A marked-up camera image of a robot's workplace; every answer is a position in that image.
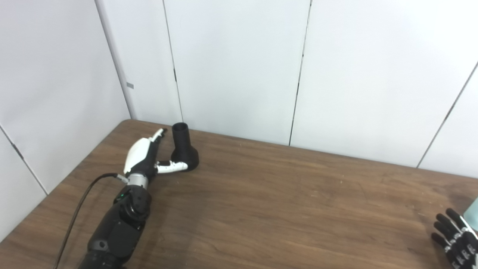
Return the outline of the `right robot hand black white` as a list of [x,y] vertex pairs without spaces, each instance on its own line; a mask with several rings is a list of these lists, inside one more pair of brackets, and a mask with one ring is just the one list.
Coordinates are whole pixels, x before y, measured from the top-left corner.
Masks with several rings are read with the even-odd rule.
[[453,269],[478,268],[478,238],[468,222],[455,210],[438,213],[431,239],[441,247]]

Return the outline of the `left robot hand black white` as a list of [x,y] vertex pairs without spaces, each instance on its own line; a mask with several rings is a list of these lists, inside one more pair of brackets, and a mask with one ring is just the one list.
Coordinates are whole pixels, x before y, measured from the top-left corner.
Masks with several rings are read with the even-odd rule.
[[143,175],[151,179],[157,174],[166,174],[186,171],[189,166],[184,162],[158,161],[157,153],[160,142],[166,129],[159,129],[149,138],[140,138],[129,149],[124,166],[124,174],[127,178],[133,174]]

